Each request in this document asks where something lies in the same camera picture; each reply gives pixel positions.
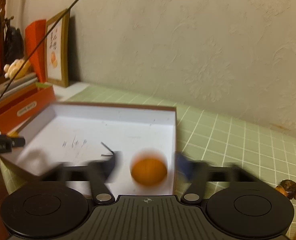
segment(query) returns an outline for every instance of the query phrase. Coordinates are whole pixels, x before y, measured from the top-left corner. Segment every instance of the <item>yellow stuffed toy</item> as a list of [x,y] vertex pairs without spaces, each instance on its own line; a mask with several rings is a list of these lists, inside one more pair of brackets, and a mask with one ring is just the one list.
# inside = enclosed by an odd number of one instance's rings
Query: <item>yellow stuffed toy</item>
[[[6,64],[3,68],[3,70],[5,71],[4,77],[12,79],[14,75],[18,72],[19,68],[22,66],[24,61],[25,61],[24,59],[16,59],[11,65]],[[22,78],[27,73],[30,66],[31,66],[31,63],[28,60],[15,79]]]

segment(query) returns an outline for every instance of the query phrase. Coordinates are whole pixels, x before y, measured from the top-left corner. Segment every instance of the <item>wall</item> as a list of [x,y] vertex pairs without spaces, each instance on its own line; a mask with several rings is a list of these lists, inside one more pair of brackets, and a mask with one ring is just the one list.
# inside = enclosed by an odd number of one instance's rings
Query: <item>wall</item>
[[[9,0],[25,28],[73,0]],[[71,76],[156,95],[296,137],[296,0],[80,0]]]

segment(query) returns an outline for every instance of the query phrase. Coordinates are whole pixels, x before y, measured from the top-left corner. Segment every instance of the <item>label on orange box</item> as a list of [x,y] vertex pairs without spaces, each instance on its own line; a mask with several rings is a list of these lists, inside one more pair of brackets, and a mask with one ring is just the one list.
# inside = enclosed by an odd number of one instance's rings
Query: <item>label on orange box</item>
[[36,106],[37,106],[37,101],[33,101],[29,105],[27,105],[27,106],[21,108],[19,111],[17,111],[17,116],[24,115],[26,112],[28,112],[29,110],[35,108]]

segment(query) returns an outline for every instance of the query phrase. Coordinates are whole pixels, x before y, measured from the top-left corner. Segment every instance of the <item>orange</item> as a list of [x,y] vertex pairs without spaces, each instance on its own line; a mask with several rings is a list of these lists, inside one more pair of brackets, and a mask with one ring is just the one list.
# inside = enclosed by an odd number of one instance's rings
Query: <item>orange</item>
[[163,161],[154,156],[143,156],[133,164],[131,176],[143,186],[156,186],[167,176],[167,167]]

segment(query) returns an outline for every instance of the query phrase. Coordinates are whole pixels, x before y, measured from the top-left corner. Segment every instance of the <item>picture frame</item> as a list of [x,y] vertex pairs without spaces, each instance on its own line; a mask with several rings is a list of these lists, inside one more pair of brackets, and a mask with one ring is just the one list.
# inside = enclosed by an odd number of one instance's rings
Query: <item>picture frame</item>
[[[45,33],[65,11],[61,11],[46,22]],[[44,68],[47,82],[61,87],[69,86],[67,62],[69,18],[70,11],[59,21],[44,41]]]

